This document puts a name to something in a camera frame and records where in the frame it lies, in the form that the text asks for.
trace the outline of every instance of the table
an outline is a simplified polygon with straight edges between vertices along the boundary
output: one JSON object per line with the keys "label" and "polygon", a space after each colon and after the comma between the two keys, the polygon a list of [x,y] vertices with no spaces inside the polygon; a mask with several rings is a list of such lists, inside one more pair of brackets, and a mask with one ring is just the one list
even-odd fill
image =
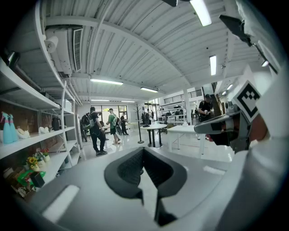
{"label": "table", "polygon": [[131,129],[130,126],[132,126],[133,131],[135,131],[135,125],[138,125],[139,123],[126,123],[126,126],[129,126],[129,128]]}
{"label": "table", "polygon": [[[162,128],[166,128],[167,125],[162,125],[162,124],[154,124],[154,125],[150,125],[149,127],[141,127],[140,129],[145,129],[149,132],[149,144],[148,146],[151,147],[152,146],[152,141],[150,138],[150,132],[152,131],[152,136],[153,136],[153,147],[154,148],[159,148],[162,146],[162,139],[161,139],[161,129]],[[154,141],[154,130],[158,129],[158,139],[159,139],[159,145],[155,143]]]}
{"label": "table", "polygon": [[[184,127],[182,125],[174,126],[173,128],[167,129],[168,131],[168,151],[172,151],[172,134],[178,133],[177,136],[177,148],[180,149],[180,134],[196,134],[195,126],[187,126]],[[200,150],[199,150],[199,156],[204,154],[204,148],[205,148],[205,134],[200,134]]]}

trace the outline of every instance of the fluorescent light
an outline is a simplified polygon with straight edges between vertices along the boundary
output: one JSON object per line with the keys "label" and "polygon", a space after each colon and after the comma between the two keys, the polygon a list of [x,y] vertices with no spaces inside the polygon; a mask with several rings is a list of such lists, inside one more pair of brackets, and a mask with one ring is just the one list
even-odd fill
{"label": "fluorescent light", "polygon": [[108,81],[108,80],[102,80],[102,79],[90,79],[91,82],[98,82],[98,83],[110,83],[110,84],[116,84],[116,85],[123,85],[121,82],[115,82],[115,81]]}
{"label": "fluorescent light", "polygon": [[211,75],[215,75],[217,69],[217,56],[215,55],[210,56],[210,63],[211,63]]}
{"label": "fluorescent light", "polygon": [[203,27],[212,24],[208,9],[203,0],[191,0],[190,3],[194,7]]}
{"label": "fluorescent light", "polygon": [[228,86],[227,90],[229,90],[232,86],[233,86],[233,84],[231,84],[230,86]]}
{"label": "fluorescent light", "polygon": [[141,88],[141,90],[149,91],[149,92],[158,92],[156,90],[148,89],[148,88]]}
{"label": "fluorescent light", "polygon": [[91,101],[109,101],[109,99],[92,99]]}
{"label": "fluorescent light", "polygon": [[268,66],[268,64],[269,64],[268,60],[265,60],[265,61],[262,63],[262,67],[266,67],[266,66]]}

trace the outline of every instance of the man in black jacket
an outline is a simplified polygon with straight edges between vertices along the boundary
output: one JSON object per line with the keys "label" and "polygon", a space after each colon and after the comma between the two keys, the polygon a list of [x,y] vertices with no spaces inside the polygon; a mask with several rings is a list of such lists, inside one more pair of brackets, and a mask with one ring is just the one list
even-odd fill
{"label": "man in black jacket", "polygon": [[[105,143],[105,135],[104,135],[104,129],[102,128],[99,120],[98,120],[98,114],[95,112],[95,107],[90,108],[90,117],[93,119],[94,126],[90,128],[90,136],[92,139],[93,148],[96,151],[96,155],[103,155],[107,154],[106,151],[103,150],[104,143]],[[100,151],[97,146],[97,139],[100,140]]]}
{"label": "man in black jacket", "polygon": [[125,113],[123,112],[122,113],[122,116],[121,116],[121,130],[122,130],[122,134],[123,135],[128,135],[127,131],[126,131],[126,122],[127,120],[125,119]]}

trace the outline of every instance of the man in black shirt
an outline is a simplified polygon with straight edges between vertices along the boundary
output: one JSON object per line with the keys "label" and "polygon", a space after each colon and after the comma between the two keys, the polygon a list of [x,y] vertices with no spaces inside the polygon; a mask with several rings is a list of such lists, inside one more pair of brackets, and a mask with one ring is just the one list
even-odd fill
{"label": "man in black shirt", "polygon": [[209,94],[206,94],[205,100],[202,101],[199,105],[200,121],[204,122],[211,119],[211,109],[213,104]]}
{"label": "man in black shirt", "polygon": [[126,131],[126,122],[127,120],[125,119],[125,113],[123,112],[122,113],[122,116],[121,116],[121,130],[122,130],[122,134],[123,135],[128,135],[127,131]]}
{"label": "man in black shirt", "polygon": [[[106,151],[103,150],[104,143],[105,143],[105,135],[104,135],[104,129],[102,128],[99,120],[98,120],[98,114],[95,112],[95,107],[90,108],[90,116],[94,121],[94,126],[90,128],[90,136],[92,139],[93,148],[96,151],[96,155],[103,155],[107,154]],[[100,151],[97,146],[97,139],[100,140]]]}

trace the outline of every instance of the teal spray bottle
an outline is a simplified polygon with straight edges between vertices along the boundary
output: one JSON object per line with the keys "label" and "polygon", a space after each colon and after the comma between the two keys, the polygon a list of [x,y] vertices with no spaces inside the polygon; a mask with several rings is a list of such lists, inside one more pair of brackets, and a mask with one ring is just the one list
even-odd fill
{"label": "teal spray bottle", "polygon": [[2,112],[2,120],[5,118],[4,121],[4,129],[3,129],[3,142],[4,143],[12,143],[13,139],[12,139],[12,134],[11,134],[11,129],[9,126],[9,120],[8,120],[8,114],[5,112]]}
{"label": "teal spray bottle", "polygon": [[16,133],[15,125],[13,123],[13,115],[12,114],[10,114],[9,124],[10,124],[10,130],[11,130],[11,135],[12,135],[13,142],[17,141],[18,140],[18,135]]}

